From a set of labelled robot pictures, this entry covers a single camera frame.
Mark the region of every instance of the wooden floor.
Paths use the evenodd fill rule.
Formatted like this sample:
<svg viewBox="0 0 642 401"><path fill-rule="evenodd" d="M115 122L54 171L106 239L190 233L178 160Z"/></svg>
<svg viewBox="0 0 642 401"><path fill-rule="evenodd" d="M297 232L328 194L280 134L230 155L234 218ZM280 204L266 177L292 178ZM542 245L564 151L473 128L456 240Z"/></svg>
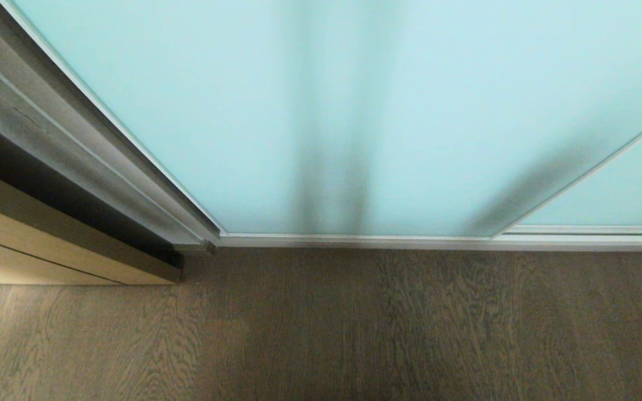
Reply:
<svg viewBox="0 0 642 401"><path fill-rule="evenodd" d="M641 399L641 253L222 250L0 285L0 399Z"/></svg>

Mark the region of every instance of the frosted glass panel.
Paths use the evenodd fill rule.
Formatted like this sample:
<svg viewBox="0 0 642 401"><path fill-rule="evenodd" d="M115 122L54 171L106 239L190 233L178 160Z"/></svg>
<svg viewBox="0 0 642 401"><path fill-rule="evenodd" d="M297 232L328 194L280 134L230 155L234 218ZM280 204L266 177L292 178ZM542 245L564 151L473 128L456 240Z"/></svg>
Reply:
<svg viewBox="0 0 642 401"><path fill-rule="evenodd" d="M642 142L522 223L642 226Z"/></svg>
<svg viewBox="0 0 642 401"><path fill-rule="evenodd" d="M232 233L491 236L642 131L642 0L5 3Z"/></svg>

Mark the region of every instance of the hardwood floor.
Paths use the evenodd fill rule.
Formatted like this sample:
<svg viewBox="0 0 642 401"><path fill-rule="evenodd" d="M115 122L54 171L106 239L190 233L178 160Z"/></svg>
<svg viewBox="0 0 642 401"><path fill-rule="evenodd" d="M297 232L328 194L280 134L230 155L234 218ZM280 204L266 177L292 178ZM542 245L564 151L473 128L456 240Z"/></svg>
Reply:
<svg viewBox="0 0 642 401"><path fill-rule="evenodd" d="M642 399L642 253L235 250L0 285L0 399Z"/></svg>

